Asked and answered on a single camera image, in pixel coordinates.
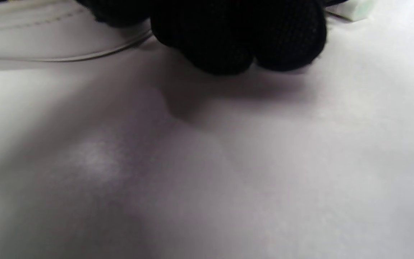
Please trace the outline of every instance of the white table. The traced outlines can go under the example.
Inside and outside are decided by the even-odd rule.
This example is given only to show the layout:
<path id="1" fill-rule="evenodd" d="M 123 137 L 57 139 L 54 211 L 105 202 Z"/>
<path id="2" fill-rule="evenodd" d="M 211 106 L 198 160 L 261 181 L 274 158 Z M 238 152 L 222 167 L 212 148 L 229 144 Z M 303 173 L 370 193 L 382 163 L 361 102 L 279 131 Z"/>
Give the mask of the white table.
<path id="1" fill-rule="evenodd" d="M 414 259 L 414 0 L 329 23 L 305 73 L 0 61 L 0 259 Z"/>

